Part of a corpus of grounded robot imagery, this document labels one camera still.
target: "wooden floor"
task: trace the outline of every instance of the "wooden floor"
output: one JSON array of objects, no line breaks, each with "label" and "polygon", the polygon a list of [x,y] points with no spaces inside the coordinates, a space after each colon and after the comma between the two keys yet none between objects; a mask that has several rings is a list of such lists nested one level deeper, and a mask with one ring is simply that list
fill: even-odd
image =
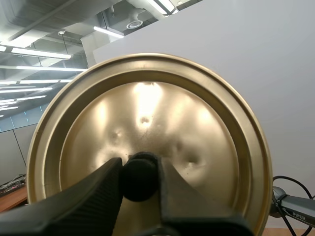
[{"label": "wooden floor", "polygon": [[[305,230],[294,230],[296,235],[302,235]],[[291,236],[289,229],[266,228],[262,236]],[[308,236],[315,236],[315,230],[310,231]]]}]

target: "metal pipe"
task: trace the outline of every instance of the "metal pipe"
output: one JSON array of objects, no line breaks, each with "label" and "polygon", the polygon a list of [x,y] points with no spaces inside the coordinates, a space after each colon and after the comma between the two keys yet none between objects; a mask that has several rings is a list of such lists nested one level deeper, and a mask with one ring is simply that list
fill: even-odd
[{"label": "metal pipe", "polygon": [[10,41],[12,41],[12,40],[22,36],[23,34],[27,33],[31,29],[33,29],[35,26],[39,25],[40,23],[44,22],[48,18],[52,17],[53,15],[55,15],[59,11],[63,10],[65,7],[69,6],[70,4],[74,3],[75,1],[76,0],[69,0],[69,1],[65,2],[64,4],[60,5],[56,9],[52,10],[51,12],[49,12],[48,14],[46,14],[43,17],[39,18],[37,21],[33,22],[29,26],[27,26],[24,29],[18,31],[17,33],[15,33],[11,37],[9,37],[6,41],[10,42]]},{"label": "metal pipe", "polygon": [[112,14],[112,17],[115,17],[114,6],[111,6],[111,7],[109,8],[109,10],[110,10],[110,12],[111,12],[111,14]]}]

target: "white wall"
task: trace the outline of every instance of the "white wall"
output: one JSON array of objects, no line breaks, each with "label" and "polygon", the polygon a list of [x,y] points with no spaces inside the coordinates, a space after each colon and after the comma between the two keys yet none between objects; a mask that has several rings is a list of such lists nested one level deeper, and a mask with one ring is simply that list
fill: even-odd
[{"label": "white wall", "polygon": [[47,106],[48,103],[0,120],[0,132],[37,124]]},{"label": "white wall", "polygon": [[[314,9],[314,0],[204,0],[95,50],[94,57],[167,53],[219,73],[258,117],[274,175],[293,177],[315,194]],[[276,185],[306,196],[294,183]],[[286,228],[275,218],[267,226]]]},{"label": "white wall", "polygon": [[84,53],[87,57],[87,62],[88,62],[88,66],[91,67],[93,65],[96,64],[94,55],[93,55],[93,50],[114,42],[117,40],[116,37],[108,35],[108,34],[104,34],[98,31],[94,31],[93,33],[90,33],[84,37],[82,37],[81,39],[83,48],[84,48]]}]

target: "ceiling duct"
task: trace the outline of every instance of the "ceiling duct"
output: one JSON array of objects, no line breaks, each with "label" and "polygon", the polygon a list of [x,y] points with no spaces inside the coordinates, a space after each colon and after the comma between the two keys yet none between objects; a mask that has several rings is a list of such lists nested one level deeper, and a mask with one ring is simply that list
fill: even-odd
[{"label": "ceiling duct", "polygon": [[157,11],[147,0],[127,0],[127,1],[136,8],[146,9],[157,20],[165,19],[165,16],[159,13],[159,11]]},{"label": "ceiling duct", "polygon": [[[82,22],[119,1],[1,0],[0,41],[11,46],[29,46],[47,34]],[[38,19],[44,20],[34,24]]]},{"label": "ceiling duct", "polygon": [[142,26],[143,21],[138,20],[138,15],[144,11],[145,10],[139,9],[139,8],[134,8],[134,9],[130,10],[129,23],[127,25],[128,29],[132,30],[132,29],[135,29],[135,28]]}]

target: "gold metal lid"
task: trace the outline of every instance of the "gold metal lid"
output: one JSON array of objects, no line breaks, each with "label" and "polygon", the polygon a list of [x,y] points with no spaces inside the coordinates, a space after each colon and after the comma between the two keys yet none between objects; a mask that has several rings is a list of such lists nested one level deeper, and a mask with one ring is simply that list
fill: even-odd
[{"label": "gold metal lid", "polygon": [[[150,151],[170,158],[206,198],[265,226],[272,172],[253,112],[220,76],[189,60],[136,54],[100,63],[46,109],[28,157],[31,203],[73,185],[112,157]],[[114,235],[158,224],[158,198],[123,200]]]}]

